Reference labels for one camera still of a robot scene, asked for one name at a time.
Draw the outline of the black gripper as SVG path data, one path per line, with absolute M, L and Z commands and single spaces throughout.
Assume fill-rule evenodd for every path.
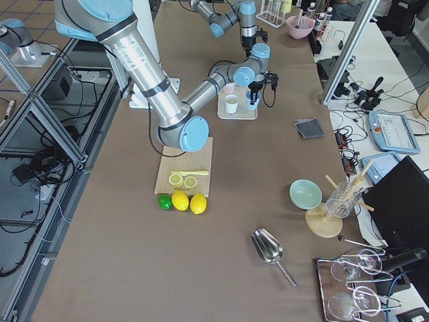
M 241 28 L 241 45 L 245 51 L 252 49 L 256 39 L 261 38 L 263 42 L 268 41 L 268 33 L 263 28 Z
M 278 86 L 279 77 L 276 73 L 273 72 L 265 72 L 263 74 L 259 74 L 257 76 L 261 76 L 261 80 L 254 80 L 252 83 L 248 85 L 250 91 L 250 104 L 256 105 L 258 102 L 258 92 L 263 89 L 264 85 L 271 85 L 271 89 L 276 91 Z

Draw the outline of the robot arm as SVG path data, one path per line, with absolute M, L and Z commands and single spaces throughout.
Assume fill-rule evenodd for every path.
M 221 37 L 236 23 L 241 27 L 246 59 L 240 64 L 220 65 L 185 99 L 176 94 L 137 28 L 132 1 L 55 1 L 57 31 L 70 38 L 98 42 L 110 48 L 129 73 L 148 105 L 158 114 L 158 139 L 163 145 L 197 152 L 206 143 L 209 126 L 196 113 L 229 83 L 249 88 L 250 106 L 257 107 L 259 91 L 266 83 L 270 48 L 257 42 L 265 34 L 256 25 L 254 1 L 236 1 L 224 14 L 217 14 L 206 1 L 190 1 L 193 12 Z
M 188 1 L 190 10 L 203 17 L 209 26 L 210 31 L 216 38 L 222 37 L 235 24 L 239 24 L 241 46 L 246 56 L 251 53 L 252 47 L 256 45 L 257 39 L 261 38 L 263 43 L 267 43 L 268 34 L 257 25 L 255 1 L 227 1 L 230 9 L 226 13 L 218 13 L 214 9 L 213 3 L 223 1 Z

